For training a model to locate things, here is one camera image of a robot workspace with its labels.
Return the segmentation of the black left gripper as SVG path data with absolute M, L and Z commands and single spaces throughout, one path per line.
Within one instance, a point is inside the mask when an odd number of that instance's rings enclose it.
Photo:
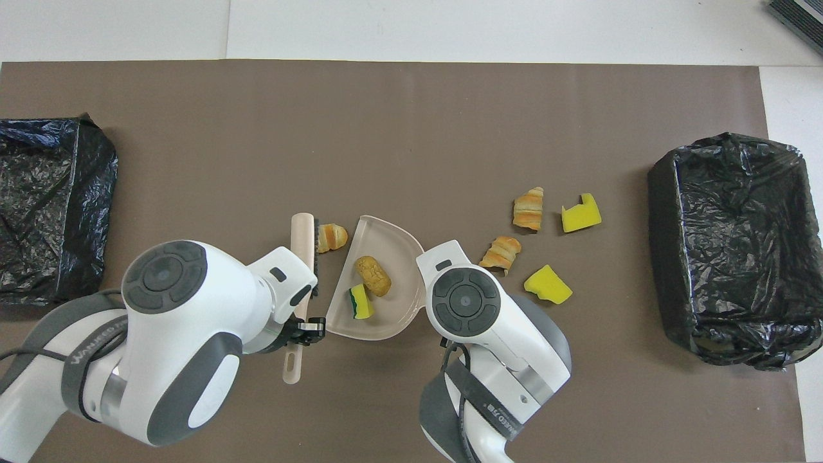
M 281 348 L 284 348 L 288 343 L 294 343 L 298 337 L 298 323 L 286 322 L 280 329 L 279 334 L 270 345 L 262 349 L 264 354 L 269 354 Z M 299 319 L 299 344 L 302 346 L 314 345 L 326 337 L 326 318 L 312 317 L 306 320 Z

